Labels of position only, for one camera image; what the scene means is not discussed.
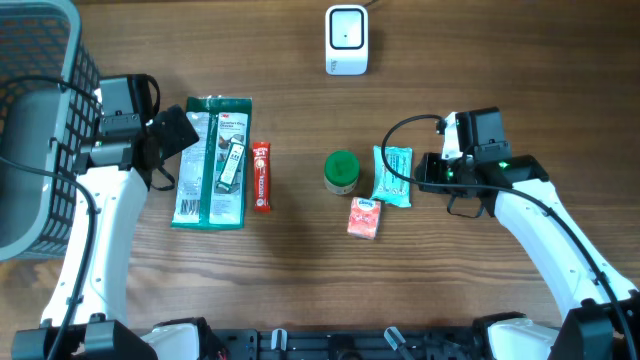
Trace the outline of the green white balm box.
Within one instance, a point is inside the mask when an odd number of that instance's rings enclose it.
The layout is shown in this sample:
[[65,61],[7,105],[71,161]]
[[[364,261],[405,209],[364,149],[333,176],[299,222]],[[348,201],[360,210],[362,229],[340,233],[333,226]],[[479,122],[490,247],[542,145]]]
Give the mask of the green white balm box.
[[224,189],[227,192],[231,191],[244,152],[245,145],[243,143],[237,141],[231,142],[226,161],[217,182],[218,188]]

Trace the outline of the green white gloves package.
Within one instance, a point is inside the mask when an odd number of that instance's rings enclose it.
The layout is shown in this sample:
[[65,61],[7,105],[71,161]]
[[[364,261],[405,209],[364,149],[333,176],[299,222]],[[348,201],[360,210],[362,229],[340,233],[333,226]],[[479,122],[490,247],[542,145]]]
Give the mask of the green white gloves package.
[[[186,114],[199,141],[181,153],[171,226],[198,230],[244,227],[246,172],[253,101],[250,98],[190,97]],[[232,141],[245,152],[230,192],[217,187]]]

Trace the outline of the red coffee stick sachet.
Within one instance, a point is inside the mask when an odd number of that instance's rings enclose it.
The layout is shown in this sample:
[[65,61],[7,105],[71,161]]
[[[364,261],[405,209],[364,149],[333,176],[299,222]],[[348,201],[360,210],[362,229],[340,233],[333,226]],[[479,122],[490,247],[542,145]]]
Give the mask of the red coffee stick sachet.
[[253,143],[254,210],[271,211],[270,205],[270,143]]

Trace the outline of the red white tissue pack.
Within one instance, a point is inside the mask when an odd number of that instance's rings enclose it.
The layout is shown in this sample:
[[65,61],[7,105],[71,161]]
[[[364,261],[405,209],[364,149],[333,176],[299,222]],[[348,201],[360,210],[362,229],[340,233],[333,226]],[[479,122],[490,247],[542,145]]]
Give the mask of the red white tissue pack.
[[378,232],[381,203],[377,200],[354,197],[347,225],[349,235],[373,240]]

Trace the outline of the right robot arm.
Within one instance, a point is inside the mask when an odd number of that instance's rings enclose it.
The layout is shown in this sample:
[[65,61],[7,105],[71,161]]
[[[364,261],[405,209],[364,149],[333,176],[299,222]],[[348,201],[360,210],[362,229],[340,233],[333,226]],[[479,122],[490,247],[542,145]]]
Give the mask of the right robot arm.
[[441,152],[414,171],[423,192],[477,199],[521,244],[549,287],[559,329],[522,314],[476,322],[488,359],[636,359],[639,290],[590,242],[531,155],[515,156],[498,108],[436,116]]

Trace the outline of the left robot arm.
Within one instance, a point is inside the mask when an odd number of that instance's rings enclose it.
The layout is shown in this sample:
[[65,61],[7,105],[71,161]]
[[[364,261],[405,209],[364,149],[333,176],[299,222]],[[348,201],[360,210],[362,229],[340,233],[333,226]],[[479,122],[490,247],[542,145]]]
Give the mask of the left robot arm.
[[161,322],[139,336],[126,325],[126,281],[136,223],[165,159],[198,136],[179,106],[160,109],[147,74],[103,78],[101,107],[74,154],[68,176],[7,160],[75,194],[59,282],[36,329],[16,333],[15,359],[203,359],[218,344],[202,318]]

